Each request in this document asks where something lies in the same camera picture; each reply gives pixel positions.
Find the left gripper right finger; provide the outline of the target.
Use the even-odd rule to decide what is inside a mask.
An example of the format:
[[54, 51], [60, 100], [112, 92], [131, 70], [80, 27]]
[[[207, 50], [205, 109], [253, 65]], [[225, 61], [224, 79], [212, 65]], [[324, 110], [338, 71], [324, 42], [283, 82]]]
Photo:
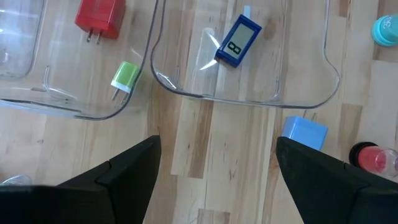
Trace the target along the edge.
[[398, 183], [286, 137], [275, 153], [304, 224], [398, 224]]

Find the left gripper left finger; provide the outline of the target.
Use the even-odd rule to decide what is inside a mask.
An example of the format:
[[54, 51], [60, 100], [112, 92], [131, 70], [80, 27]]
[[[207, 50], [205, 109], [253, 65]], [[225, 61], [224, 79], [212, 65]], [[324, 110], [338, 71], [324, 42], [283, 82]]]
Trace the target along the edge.
[[154, 135], [55, 186], [0, 186], [0, 224], [142, 224], [161, 155]]

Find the light blue wall charger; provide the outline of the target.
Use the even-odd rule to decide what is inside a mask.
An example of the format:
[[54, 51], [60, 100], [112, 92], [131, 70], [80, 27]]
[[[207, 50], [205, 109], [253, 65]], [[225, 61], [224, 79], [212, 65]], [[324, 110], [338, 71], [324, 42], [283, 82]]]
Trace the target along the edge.
[[327, 133], [328, 127], [322, 124], [299, 116], [289, 116], [285, 120], [281, 136], [321, 151]]

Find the green white wall charger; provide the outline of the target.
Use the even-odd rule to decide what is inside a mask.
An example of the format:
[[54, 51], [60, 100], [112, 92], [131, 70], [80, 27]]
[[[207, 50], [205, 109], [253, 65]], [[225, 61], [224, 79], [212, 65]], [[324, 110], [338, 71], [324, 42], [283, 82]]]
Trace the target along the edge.
[[123, 61], [120, 64], [115, 76], [111, 81], [111, 86], [116, 89], [112, 96], [113, 101], [118, 97], [119, 92], [123, 91], [125, 94], [121, 100], [121, 104], [123, 105], [126, 102], [136, 84], [139, 70], [139, 66], [126, 61]]

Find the teal capped sand timer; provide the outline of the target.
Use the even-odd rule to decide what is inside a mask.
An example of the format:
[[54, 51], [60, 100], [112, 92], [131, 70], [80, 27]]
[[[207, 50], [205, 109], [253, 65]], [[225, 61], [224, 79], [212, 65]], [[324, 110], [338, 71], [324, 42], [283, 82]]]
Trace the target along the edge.
[[374, 22], [371, 34], [375, 43], [380, 46], [398, 45], [398, 14], [380, 17]]

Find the dark indigo digital timer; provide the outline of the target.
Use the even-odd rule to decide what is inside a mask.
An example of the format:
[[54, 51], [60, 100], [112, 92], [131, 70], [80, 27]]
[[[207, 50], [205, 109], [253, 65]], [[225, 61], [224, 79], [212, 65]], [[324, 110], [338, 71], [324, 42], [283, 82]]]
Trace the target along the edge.
[[215, 58], [236, 68], [261, 30], [261, 26], [241, 14], [218, 47]]

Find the red wall charger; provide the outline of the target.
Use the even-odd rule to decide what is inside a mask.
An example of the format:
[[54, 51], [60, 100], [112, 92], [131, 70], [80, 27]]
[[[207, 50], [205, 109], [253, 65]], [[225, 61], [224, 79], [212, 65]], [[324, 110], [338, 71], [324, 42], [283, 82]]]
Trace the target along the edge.
[[93, 34], [97, 35], [98, 45], [102, 37], [119, 37], [125, 11], [126, 0], [81, 0], [75, 24], [88, 33], [87, 42]]

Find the black capped red sand timer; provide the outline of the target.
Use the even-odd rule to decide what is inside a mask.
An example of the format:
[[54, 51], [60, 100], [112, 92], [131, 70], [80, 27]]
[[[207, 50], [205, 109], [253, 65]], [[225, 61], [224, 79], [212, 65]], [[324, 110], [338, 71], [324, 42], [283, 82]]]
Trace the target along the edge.
[[356, 143], [349, 152], [349, 163], [383, 177], [398, 177], [398, 151], [373, 142]]

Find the clear plastic bin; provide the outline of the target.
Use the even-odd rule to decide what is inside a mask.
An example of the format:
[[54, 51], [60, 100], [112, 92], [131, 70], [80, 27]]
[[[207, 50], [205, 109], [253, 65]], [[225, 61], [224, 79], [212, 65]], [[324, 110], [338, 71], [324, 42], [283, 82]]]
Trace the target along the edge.
[[[119, 37], [98, 45], [75, 24], [80, 2], [0, 0], [0, 105], [93, 121], [147, 106], [157, 0], [126, 0]], [[111, 81], [123, 61], [140, 70], [122, 105]]]
[[[215, 53], [244, 5], [262, 30], [234, 68]], [[313, 109], [338, 90], [340, 73], [326, 54], [330, 0], [157, 0], [155, 13], [151, 69], [172, 93]]]

